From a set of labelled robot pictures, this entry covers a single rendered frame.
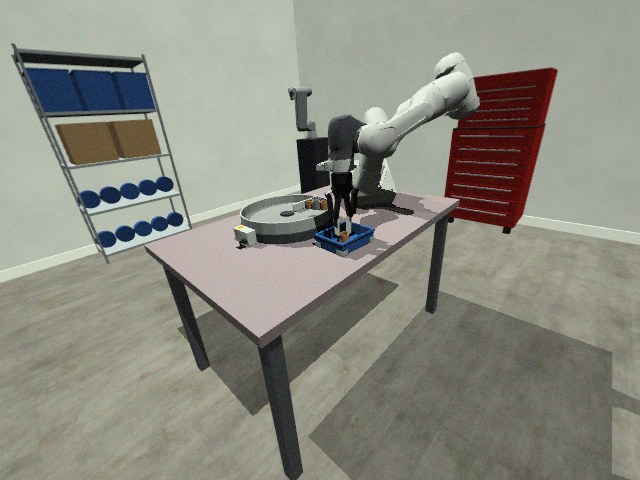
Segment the blue crate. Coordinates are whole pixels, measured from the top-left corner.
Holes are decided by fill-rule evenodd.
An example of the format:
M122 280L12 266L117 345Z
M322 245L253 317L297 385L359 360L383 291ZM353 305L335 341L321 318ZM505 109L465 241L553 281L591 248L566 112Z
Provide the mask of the blue crate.
M346 221L339 224L340 232L346 231ZM351 233L349 240L340 243L339 236L335 234L335 226L314 234L316 237L315 246L344 257L354 250L375 241L373 228L351 223Z

